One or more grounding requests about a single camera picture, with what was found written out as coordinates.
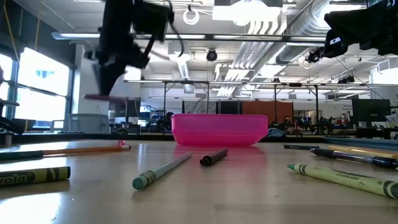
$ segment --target orange pencil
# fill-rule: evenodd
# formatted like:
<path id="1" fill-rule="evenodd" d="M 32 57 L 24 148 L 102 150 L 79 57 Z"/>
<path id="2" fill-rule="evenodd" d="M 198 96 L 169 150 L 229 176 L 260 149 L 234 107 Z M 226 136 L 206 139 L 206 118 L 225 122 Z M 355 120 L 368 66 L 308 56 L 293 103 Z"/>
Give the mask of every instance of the orange pencil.
<path id="1" fill-rule="evenodd" d="M 380 151 L 380 150 L 368 149 L 368 148 L 343 147 L 343 146 L 329 146 L 329 149 L 340 151 L 340 152 L 351 152 L 351 153 L 367 155 L 367 156 L 380 156 L 380 157 L 385 157 L 385 158 L 398 159 L 398 153 L 391 152 L 391 151 L 387 152 L 387 151 Z"/>
<path id="2" fill-rule="evenodd" d="M 129 149 L 131 149 L 131 146 L 106 146 L 106 147 L 86 147 L 79 149 L 39 150 L 39 151 L 28 151 L 28 152 L 3 152 L 0 153 L 0 161 L 41 158 L 43 156 L 57 155 L 57 154 L 111 152 L 111 151 L 123 151 Z"/>

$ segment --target pen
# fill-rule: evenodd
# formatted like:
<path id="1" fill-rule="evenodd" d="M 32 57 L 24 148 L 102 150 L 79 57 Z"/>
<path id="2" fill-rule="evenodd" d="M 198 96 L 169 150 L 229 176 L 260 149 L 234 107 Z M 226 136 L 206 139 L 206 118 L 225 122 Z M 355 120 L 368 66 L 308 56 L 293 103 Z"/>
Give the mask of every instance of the pen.
<path id="1" fill-rule="evenodd" d="M 358 147 L 342 147 L 342 146 L 329 146 L 329 149 L 340 152 L 350 152 L 354 154 L 362 154 L 367 156 L 380 156 L 392 159 L 398 159 L 398 154 L 391 151 L 380 151 L 375 149 L 358 148 Z"/>
<path id="2" fill-rule="evenodd" d="M 372 164 L 383 168 L 395 169 L 398 167 L 398 161 L 396 159 L 385 158 L 380 156 L 365 156 L 349 152 L 339 152 L 330 149 L 311 149 L 310 152 L 314 153 L 315 155 L 324 156 L 327 158 L 362 162 L 365 164 Z"/>
<path id="3" fill-rule="evenodd" d="M 285 149 L 318 149 L 319 146 L 284 145 Z"/>

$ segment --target person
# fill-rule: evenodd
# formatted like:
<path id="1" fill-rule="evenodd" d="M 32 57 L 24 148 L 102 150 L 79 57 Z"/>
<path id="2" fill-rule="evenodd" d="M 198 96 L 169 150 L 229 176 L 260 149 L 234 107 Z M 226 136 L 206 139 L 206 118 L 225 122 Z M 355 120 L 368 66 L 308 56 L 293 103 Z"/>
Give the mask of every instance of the person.
<path id="1" fill-rule="evenodd" d="M 303 119 L 302 119 L 302 117 L 301 117 L 301 112 L 298 112 L 298 117 L 297 117 L 297 123 L 296 123 L 296 125 L 297 125 L 299 128 L 304 128 L 304 127 L 305 127 L 305 124 L 304 124 Z"/>
<path id="2" fill-rule="evenodd" d="M 291 119 L 289 116 L 285 116 L 283 122 L 280 124 L 280 127 L 284 131 L 284 133 L 289 133 L 288 129 L 293 127 Z"/>

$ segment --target wooden table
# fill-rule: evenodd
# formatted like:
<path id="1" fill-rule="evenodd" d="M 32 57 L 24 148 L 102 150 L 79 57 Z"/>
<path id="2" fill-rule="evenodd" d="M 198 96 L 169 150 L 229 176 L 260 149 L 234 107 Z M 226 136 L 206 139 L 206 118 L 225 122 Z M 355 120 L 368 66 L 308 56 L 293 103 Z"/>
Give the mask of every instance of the wooden table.
<path id="1" fill-rule="evenodd" d="M 116 141 L 25 145 L 1 151 L 110 146 Z M 69 181 L 0 189 L 1 223 L 396 223 L 398 200 L 296 174 L 309 163 L 398 181 L 396 170 L 316 157 L 282 143 L 230 148 L 213 167 L 199 160 L 218 147 L 128 142 L 132 150 L 0 164 L 0 170 L 70 166 Z M 133 178 L 171 158 L 192 158 L 148 188 Z"/>

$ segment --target ceiling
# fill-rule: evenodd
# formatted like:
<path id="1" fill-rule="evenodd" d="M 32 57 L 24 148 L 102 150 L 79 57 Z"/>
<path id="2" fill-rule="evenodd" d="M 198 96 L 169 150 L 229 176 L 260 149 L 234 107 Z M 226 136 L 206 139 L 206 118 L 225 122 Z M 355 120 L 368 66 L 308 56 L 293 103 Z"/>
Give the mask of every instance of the ceiling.
<path id="1" fill-rule="evenodd" d="M 104 4 L 101 2 L 77 2 L 79 0 L 14 0 L 23 8 L 27 9 L 34 15 L 52 26 L 53 28 L 63 32 L 96 32 L 101 25 Z M 295 0 L 297 5 L 287 10 L 287 22 L 291 21 L 309 2 L 310 0 Z M 211 10 L 214 0 L 201 0 L 202 6 L 192 6 L 192 8 Z M 209 34 L 246 34 L 249 26 L 237 26 L 232 21 L 214 21 L 212 16 L 201 13 L 200 20 L 197 24 L 191 26 L 186 24 L 182 19 L 183 9 L 186 6 L 175 6 L 177 10 L 175 16 L 175 26 L 180 33 L 209 33 Z M 139 45 L 146 45 L 146 41 L 140 40 Z M 164 45 L 156 43 L 154 50 L 162 55 L 168 55 L 168 43 Z M 206 61 L 206 54 L 209 49 L 215 49 L 218 53 L 218 60 L 233 60 L 239 52 L 242 42 L 208 42 L 208 41 L 188 41 L 190 46 L 191 60 L 188 61 L 190 70 L 214 72 L 216 63 Z M 291 66 L 287 66 L 283 72 L 284 75 L 277 75 L 283 82 L 304 82 L 310 79 L 311 82 L 327 82 L 332 78 L 337 78 L 346 68 L 354 69 L 355 74 L 364 82 L 368 81 L 369 68 L 375 66 L 375 63 L 382 60 L 377 55 L 377 50 L 359 50 L 358 45 L 352 45 L 345 55 L 337 59 L 324 58 L 320 63 L 308 65 L 304 62 L 307 54 L 302 55 L 295 60 Z M 148 67 L 143 71 L 144 75 L 156 74 L 172 74 L 178 71 L 177 64 L 172 61 L 166 61 L 156 56 L 151 56 Z"/>

